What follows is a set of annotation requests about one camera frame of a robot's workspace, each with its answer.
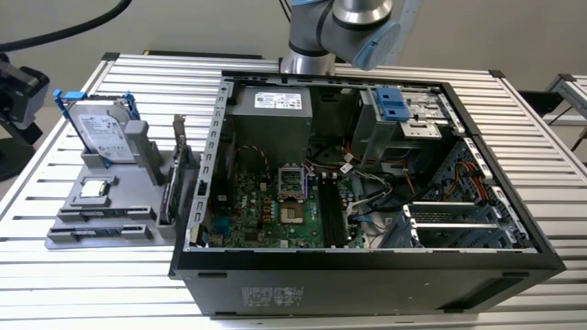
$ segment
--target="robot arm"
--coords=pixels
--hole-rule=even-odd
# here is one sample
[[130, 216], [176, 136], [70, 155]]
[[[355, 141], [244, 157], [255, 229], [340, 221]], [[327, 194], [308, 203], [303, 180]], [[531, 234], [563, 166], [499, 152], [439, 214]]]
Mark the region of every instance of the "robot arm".
[[288, 74], [333, 74], [335, 56], [371, 70], [385, 58], [400, 26], [389, 21], [392, 0], [293, 0]]

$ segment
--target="label sticker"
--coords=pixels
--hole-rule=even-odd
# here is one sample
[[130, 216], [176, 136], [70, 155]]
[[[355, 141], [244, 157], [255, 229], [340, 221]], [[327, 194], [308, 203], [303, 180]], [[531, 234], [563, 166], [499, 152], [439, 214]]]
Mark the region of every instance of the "label sticker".
[[98, 155], [112, 162], [133, 160], [118, 121], [108, 115], [80, 115], [85, 136]]
[[303, 287], [243, 287], [241, 299], [247, 307], [293, 307], [301, 303]]
[[355, 158], [355, 156], [352, 156], [352, 153], [348, 153], [347, 155], [344, 155], [345, 162], [349, 162], [353, 158]]
[[352, 165], [351, 163], [347, 163], [341, 166], [340, 168], [340, 172], [343, 172], [344, 174], [347, 174], [347, 172], [352, 169]]
[[301, 94], [293, 93], [256, 93], [255, 107], [272, 109], [301, 110]]

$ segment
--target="hard drive label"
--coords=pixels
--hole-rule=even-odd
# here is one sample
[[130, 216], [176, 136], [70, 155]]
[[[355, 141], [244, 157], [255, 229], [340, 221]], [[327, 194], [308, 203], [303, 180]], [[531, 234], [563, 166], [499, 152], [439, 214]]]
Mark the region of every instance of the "hard drive label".
[[112, 162], [133, 160], [118, 121], [108, 115], [80, 115], [85, 136], [98, 155]]

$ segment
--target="barcode label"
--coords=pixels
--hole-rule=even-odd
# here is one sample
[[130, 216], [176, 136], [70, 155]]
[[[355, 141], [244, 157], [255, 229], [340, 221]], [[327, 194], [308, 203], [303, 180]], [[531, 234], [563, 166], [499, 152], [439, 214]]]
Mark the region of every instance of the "barcode label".
[[340, 172], [343, 172], [344, 174], [347, 174], [347, 172], [352, 169], [352, 165], [351, 163], [347, 163], [341, 166], [340, 168]]
[[301, 110], [301, 94], [293, 93], [256, 93], [255, 107], [271, 109]]
[[349, 162], [353, 158], [355, 158], [355, 156], [352, 156], [352, 153], [348, 153], [347, 155], [344, 155], [345, 162]]

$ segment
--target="metal rail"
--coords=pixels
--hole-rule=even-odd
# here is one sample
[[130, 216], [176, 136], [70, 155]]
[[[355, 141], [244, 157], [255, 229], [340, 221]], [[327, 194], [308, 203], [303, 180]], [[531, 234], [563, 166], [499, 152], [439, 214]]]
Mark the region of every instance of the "metal rail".
[[[100, 64], [84, 89], [104, 95], [133, 92], [160, 149], [175, 143], [172, 115], [184, 114], [188, 144], [201, 150], [223, 69], [275, 72], [277, 63], [121, 55]], [[411, 67], [364, 72], [340, 65], [337, 74], [452, 84], [568, 271], [477, 315], [211, 320], [197, 316], [184, 284], [167, 278], [172, 246], [45, 250], [44, 237], [81, 169], [82, 146], [61, 120], [0, 202], [0, 321], [13, 320], [8, 329], [587, 327], [585, 169], [507, 80], [487, 71]]]

